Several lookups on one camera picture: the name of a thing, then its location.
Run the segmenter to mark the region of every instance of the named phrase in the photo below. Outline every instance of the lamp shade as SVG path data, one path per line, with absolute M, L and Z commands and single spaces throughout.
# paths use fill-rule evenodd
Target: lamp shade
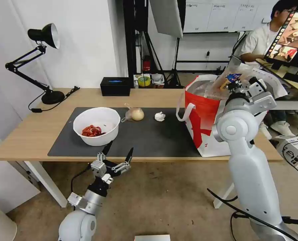
M 46 42 L 53 48 L 59 49 L 60 39 L 54 23 L 49 23 L 42 30 L 29 29 L 28 36 L 34 41 Z

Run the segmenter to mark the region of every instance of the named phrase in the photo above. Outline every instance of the whiteboard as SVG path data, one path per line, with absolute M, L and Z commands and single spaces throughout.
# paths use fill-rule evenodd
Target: whiteboard
M 251 31 L 278 0 L 187 0 L 184 33 Z

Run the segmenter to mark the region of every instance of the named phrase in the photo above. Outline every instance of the lamp base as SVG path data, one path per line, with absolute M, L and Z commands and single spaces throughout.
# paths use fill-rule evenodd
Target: lamp base
M 57 104 L 65 99 L 64 94 L 61 91 L 52 91 L 45 93 L 42 96 L 43 104 Z

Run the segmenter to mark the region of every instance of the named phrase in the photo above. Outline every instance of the white t-shirt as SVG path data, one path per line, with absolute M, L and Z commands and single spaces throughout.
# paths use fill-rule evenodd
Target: white t-shirt
M 265 55 L 272 45 L 278 32 L 273 32 L 269 29 L 269 24 L 252 31 L 246 37 L 241 46 L 238 57 L 243 54 L 252 53 L 255 55 Z

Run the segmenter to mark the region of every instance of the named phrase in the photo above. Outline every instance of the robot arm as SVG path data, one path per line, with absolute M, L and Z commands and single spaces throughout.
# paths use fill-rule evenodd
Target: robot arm
M 250 219 L 253 230 L 261 240 L 298 240 L 298 235 L 282 221 L 267 158 L 262 150 L 251 144 L 258 133 L 255 115 L 274 108 L 276 102 L 266 92 L 264 83 L 256 78 L 252 78 L 247 86 L 236 81 L 229 84 L 228 89 L 231 96 L 212 132 L 216 140 L 226 141 L 229 145 L 229 168 L 242 210 L 277 228 L 274 230 Z
M 91 163 L 95 180 L 88 186 L 86 193 L 81 197 L 72 192 L 68 202 L 77 210 L 69 213 L 59 227 L 59 240 L 61 241 L 91 241 L 96 231 L 97 216 L 107 196 L 109 185 L 113 177 L 120 176 L 128 171 L 131 166 L 133 148 L 129 151 L 123 163 L 116 164 L 106 159 L 106 154 L 112 142 L 102 153 L 98 153 L 97 160 Z

